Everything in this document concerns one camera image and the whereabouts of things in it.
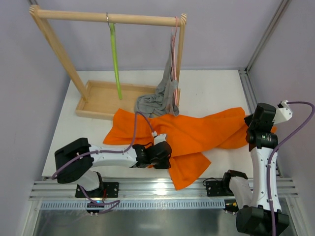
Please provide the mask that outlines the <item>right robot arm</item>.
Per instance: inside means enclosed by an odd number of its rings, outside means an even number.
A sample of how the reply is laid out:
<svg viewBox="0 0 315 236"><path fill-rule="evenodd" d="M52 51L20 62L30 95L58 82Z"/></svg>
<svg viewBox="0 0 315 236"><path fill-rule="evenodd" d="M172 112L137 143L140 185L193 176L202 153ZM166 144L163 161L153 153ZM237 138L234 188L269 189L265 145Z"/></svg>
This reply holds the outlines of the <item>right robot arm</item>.
<svg viewBox="0 0 315 236"><path fill-rule="evenodd" d="M274 124L292 118L288 101L277 107L258 103L253 114L245 117L246 141L253 166L253 186L242 172L224 174L227 189L234 195L238 211L236 228L250 236L279 236L289 226L289 216L282 212L278 198L276 160L278 137Z"/></svg>

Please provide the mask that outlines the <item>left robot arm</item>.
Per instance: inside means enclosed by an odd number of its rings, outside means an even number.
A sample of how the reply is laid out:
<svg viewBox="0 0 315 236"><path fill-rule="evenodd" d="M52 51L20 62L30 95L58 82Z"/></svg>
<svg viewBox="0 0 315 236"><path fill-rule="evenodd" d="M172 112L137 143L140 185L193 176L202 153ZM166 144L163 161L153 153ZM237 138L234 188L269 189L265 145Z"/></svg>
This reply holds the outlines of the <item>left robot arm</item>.
<svg viewBox="0 0 315 236"><path fill-rule="evenodd" d="M101 175L91 168L121 166L126 168L169 169L172 148L165 135L158 135L153 143L132 144L128 147L99 147L87 138L79 138L55 151L56 172L51 179L59 184L76 183L87 192L101 189Z"/></svg>

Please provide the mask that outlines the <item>orange trousers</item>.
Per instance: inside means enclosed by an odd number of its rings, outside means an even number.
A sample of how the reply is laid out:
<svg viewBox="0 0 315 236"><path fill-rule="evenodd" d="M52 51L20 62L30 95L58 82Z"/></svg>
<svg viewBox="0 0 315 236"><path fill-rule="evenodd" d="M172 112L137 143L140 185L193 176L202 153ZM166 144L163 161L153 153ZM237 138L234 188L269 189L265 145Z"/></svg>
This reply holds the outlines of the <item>orange trousers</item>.
<svg viewBox="0 0 315 236"><path fill-rule="evenodd" d="M172 148L169 174L176 190L191 185L211 162L203 152L214 149L238 149L247 145L246 113L241 107L231 108L202 118L163 115L145 119L119 109L113 127L106 135L106 145L129 145L153 141L152 132L165 133Z"/></svg>

